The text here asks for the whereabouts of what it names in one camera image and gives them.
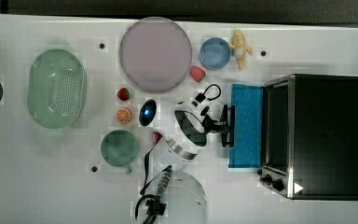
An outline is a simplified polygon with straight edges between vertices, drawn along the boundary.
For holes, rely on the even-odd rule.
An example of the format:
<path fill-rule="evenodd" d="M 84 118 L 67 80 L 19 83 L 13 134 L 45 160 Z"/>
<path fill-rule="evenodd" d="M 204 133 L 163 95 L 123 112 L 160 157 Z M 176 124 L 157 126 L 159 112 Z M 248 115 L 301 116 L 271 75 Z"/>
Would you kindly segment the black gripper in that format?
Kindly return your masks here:
<path fill-rule="evenodd" d="M 229 129 L 228 128 L 224 128 L 221 130 L 220 126 L 229 126 L 228 122 L 223 120 L 223 121 L 218 121 L 218 120 L 214 120 L 212 119 L 209 115 L 208 115 L 208 111 L 209 111 L 210 107 L 206 106 L 203 110 L 202 110 L 202 115 L 204 116 L 203 122 L 202 122 L 202 126 L 204 128 L 204 132 L 205 133 L 221 133 L 221 134 L 228 134 L 229 133 Z"/>

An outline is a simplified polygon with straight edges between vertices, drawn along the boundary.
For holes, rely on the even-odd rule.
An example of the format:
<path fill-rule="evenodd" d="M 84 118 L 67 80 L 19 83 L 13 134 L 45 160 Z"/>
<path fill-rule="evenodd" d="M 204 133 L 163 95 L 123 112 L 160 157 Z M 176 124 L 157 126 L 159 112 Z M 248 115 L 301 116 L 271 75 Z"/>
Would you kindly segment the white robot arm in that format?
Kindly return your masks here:
<path fill-rule="evenodd" d="M 142 105 L 139 123 L 161 138 L 145 154 L 145 181 L 134 209 L 136 224 L 157 224 L 167 209 L 162 197 L 172 174 L 183 171 L 208 146 L 208 134 L 218 133 L 223 147 L 234 146 L 235 107 L 224 105 L 220 118 L 213 119 L 209 111 L 217 98 L 196 91 L 183 102 L 155 98 Z"/>

